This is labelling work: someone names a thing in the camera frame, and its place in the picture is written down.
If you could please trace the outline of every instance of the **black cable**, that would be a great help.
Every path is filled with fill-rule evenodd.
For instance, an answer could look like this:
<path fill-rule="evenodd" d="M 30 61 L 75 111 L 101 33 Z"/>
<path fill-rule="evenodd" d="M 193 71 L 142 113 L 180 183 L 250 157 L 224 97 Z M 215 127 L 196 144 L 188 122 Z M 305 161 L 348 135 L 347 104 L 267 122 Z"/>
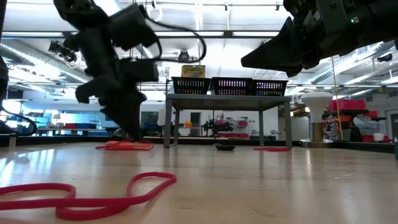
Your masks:
<path fill-rule="evenodd" d="M 198 59 L 196 59 L 196 60 L 191 60 L 191 61 L 184 62 L 184 63 L 197 63 L 197 62 L 200 62 L 201 60 L 203 60 L 206 57 L 206 54 L 207 54 L 206 42 L 203 39 L 203 37 L 201 35 L 199 35 L 198 33 L 196 33 L 194 30 L 191 30 L 191 29 L 186 28 L 186 27 L 180 27 L 180 26 L 175 26 L 175 25 L 164 24 L 163 22 L 157 22 L 157 21 L 153 20 L 152 18 L 150 18 L 148 13 L 146 13 L 146 11 L 143 13 L 143 15 L 144 15 L 144 17 L 146 19 L 148 19 L 149 21 L 153 22 L 154 24 L 157 24 L 159 26 L 166 27 L 166 28 L 169 28 L 169 29 L 173 29 L 173 30 L 182 30 L 182 31 L 186 31 L 186 32 L 191 32 L 195 36 L 198 37 L 198 39 L 200 40 L 200 42 L 201 42 L 201 44 L 203 46 L 203 52 L 202 52 L 201 56 Z M 159 48 L 159 56 L 155 57 L 155 58 L 152 58 L 151 60 L 163 61 L 163 62 L 181 62 L 181 61 L 175 60 L 175 59 L 161 58 L 161 56 L 163 54 L 163 49 L 162 49 L 162 44 L 160 43 L 159 39 L 157 39 L 156 44 L 158 45 L 158 48 Z"/>

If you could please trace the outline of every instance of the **red rope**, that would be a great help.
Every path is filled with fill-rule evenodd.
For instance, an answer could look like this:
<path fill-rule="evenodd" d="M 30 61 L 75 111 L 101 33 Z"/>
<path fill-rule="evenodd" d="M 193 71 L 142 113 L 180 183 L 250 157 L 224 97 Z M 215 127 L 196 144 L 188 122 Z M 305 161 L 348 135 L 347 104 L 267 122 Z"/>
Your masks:
<path fill-rule="evenodd" d="M 168 178 L 150 192 L 132 196 L 131 189 L 135 181 L 146 177 Z M 131 178 L 125 198 L 76 198 L 76 188 L 69 184 L 46 183 L 46 184 L 26 184 L 0 188 L 0 196 L 5 194 L 26 192 L 33 190 L 64 190 L 69 192 L 65 198 L 39 199 L 39 200 L 20 200 L 13 202 L 0 202 L 0 210 L 17 210 L 31 208 L 51 208 L 55 207 L 58 218 L 71 221 L 95 220 L 118 214 L 131 205 L 144 203 L 154 198 L 166 187 L 177 181 L 174 174 L 165 172 L 148 172 L 137 174 Z M 92 210 L 71 210 L 67 207 L 86 207 L 97 208 Z"/>

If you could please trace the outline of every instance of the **table leg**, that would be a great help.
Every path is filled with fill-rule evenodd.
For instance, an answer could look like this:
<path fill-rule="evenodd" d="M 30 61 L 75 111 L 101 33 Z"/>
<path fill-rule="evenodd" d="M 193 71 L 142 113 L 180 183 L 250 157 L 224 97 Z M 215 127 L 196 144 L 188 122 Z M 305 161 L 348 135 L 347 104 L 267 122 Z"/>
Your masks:
<path fill-rule="evenodd" d="M 285 133 L 286 133 L 286 147 L 292 149 L 292 121 L 290 117 L 290 102 L 285 102 Z"/>
<path fill-rule="evenodd" d="M 259 112 L 259 129 L 260 129 L 260 146 L 264 145 L 264 116 L 263 112 Z"/>
<path fill-rule="evenodd" d="M 173 146 L 178 144 L 178 131 L 180 127 L 180 110 L 175 110 L 175 122 L 174 122 L 174 142 Z"/>
<path fill-rule="evenodd" d="M 172 108 L 173 108 L 173 100 L 166 99 L 166 118 L 164 124 L 163 147 L 170 147 L 170 132 L 172 129 Z"/>

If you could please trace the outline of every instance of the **floor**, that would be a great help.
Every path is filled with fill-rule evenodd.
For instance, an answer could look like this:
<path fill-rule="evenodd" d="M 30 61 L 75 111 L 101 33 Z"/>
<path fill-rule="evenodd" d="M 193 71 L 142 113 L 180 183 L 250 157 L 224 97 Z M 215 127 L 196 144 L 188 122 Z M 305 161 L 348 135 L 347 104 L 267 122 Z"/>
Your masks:
<path fill-rule="evenodd" d="M 392 154 L 346 149 L 257 152 L 178 146 L 152 152 L 97 151 L 93 143 L 19 147 L 18 158 L 0 152 L 0 187 L 63 182 L 77 197 L 123 196 L 134 174 L 172 172 L 178 182 L 155 200 L 119 215 L 84 223 L 397 223 L 398 162 Z M 162 180 L 139 182 L 149 191 Z M 55 191 L 7 195 L 61 197 Z M 0 223 L 69 223 L 53 208 L 0 211 Z"/>

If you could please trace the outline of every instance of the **metal table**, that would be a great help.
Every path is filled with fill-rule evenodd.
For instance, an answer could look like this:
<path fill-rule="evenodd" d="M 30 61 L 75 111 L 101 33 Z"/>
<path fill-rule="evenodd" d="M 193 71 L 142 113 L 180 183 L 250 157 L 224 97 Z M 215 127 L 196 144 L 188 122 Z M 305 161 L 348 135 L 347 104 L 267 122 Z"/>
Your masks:
<path fill-rule="evenodd" d="M 179 126 L 180 110 L 233 110 L 258 111 L 260 146 L 264 145 L 264 117 L 265 110 L 279 105 L 285 106 L 286 146 L 292 148 L 292 125 L 290 121 L 290 97 L 285 96 L 226 96 L 226 95 L 166 95 L 166 117 L 164 147 L 178 144 L 178 128 L 174 128 L 174 143 L 170 145 L 172 124 L 172 108 L 175 108 L 175 127 Z"/>

